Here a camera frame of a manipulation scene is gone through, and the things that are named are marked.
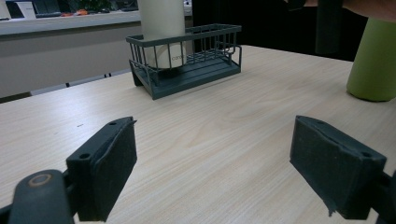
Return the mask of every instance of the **table surface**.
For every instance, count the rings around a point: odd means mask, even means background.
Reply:
[[[375,223],[328,216],[290,164],[296,115],[321,119],[388,157],[396,101],[346,92],[352,63],[243,46],[242,72],[151,100],[130,73],[0,105],[0,206],[29,174],[106,123],[134,116],[137,164],[107,223]]]

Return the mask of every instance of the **basket base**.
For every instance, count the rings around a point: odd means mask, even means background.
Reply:
[[[153,100],[185,91],[220,78],[241,72],[241,67],[232,60],[217,58],[149,74],[146,69],[136,68],[130,62],[134,84],[144,86]]]

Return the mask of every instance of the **metal rack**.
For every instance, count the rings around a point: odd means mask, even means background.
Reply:
[[[145,41],[142,35],[126,37],[130,44],[132,59],[129,60],[136,86],[144,86],[153,100],[184,91],[205,83],[241,72],[242,48],[236,45],[236,33],[241,26],[210,24],[186,29],[183,36]],[[159,68],[157,50],[166,46],[180,45],[182,65],[172,67],[169,53],[169,68]],[[192,46],[192,53],[184,50]],[[155,64],[147,59],[149,50],[154,52]]]

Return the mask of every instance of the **green cup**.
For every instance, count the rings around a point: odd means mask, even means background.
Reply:
[[[346,89],[373,102],[396,97],[396,23],[369,18]]]

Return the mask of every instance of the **wooden table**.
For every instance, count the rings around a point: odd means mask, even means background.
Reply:
[[[346,93],[352,63],[243,47],[242,73],[152,101],[131,74],[0,105],[0,206],[107,122],[137,119],[137,164],[107,223],[375,223],[328,217],[290,164],[296,115],[321,119],[396,170],[396,101]]]

